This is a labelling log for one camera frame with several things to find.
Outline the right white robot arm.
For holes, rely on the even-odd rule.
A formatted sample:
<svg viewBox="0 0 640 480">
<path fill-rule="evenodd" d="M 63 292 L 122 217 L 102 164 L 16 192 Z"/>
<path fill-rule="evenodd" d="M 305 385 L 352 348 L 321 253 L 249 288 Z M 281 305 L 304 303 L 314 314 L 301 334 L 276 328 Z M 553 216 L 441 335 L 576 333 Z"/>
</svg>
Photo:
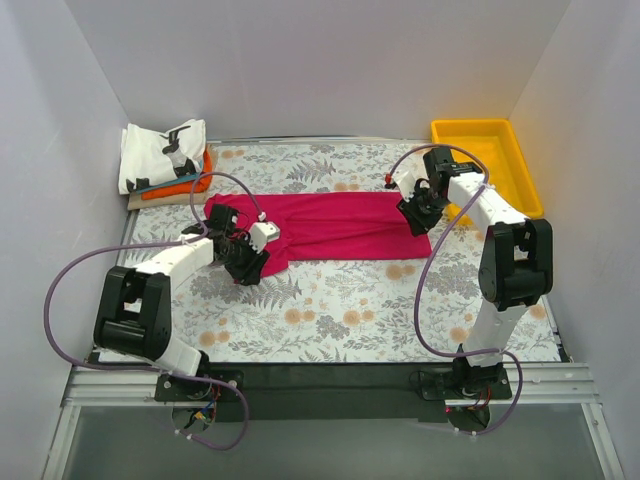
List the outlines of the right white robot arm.
<svg viewBox="0 0 640 480">
<path fill-rule="evenodd" d="M 443 382 L 464 397 L 475 397 L 501 382 L 507 343 L 526 310 L 553 285 L 553 230 L 509 204 L 489 182 L 488 168 L 473 154 L 454 160 L 458 147 L 420 147 L 426 174 L 391 170 L 385 186 L 401 194 L 398 211 L 413 236 L 427 234 L 449 205 L 459 207 L 484 235 L 478 284 L 483 301 L 474 326 L 449 354 Z"/>
</svg>

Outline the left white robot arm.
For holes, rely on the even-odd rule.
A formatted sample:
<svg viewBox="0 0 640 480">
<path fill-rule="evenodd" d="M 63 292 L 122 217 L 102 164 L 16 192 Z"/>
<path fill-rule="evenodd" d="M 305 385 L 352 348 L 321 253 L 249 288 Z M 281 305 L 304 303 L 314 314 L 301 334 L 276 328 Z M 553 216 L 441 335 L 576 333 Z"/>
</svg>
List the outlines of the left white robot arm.
<svg viewBox="0 0 640 480">
<path fill-rule="evenodd" d="M 179 239 L 134 266 L 115 266 L 105 277 L 94 327 L 94 344 L 102 354 L 122 363 L 99 361 L 109 370 L 162 371 L 178 379 L 178 387 L 193 400 L 205 398 L 212 379 L 234 388 L 238 377 L 209 371 L 208 356 L 173 332 L 173 299 L 178 287 L 201 269 L 220 263 L 241 286 L 260 282 L 270 253 L 280 237 L 278 226 L 261 214 L 247 229 L 238 226 L 240 212 L 216 205 L 209 217 L 182 230 Z"/>
</svg>

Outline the magenta t shirt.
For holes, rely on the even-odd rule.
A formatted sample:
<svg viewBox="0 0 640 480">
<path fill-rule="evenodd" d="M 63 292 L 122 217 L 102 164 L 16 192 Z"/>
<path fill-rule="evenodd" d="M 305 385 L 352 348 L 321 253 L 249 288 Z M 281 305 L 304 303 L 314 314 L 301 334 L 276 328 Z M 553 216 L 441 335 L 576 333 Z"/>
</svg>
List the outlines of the magenta t shirt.
<svg viewBox="0 0 640 480">
<path fill-rule="evenodd" d="M 286 270 L 291 262 L 316 260 L 407 260 L 426 258 L 426 236 L 415 237 L 397 210 L 398 193 L 338 192 L 258 195 L 280 238 L 261 279 Z"/>
</svg>

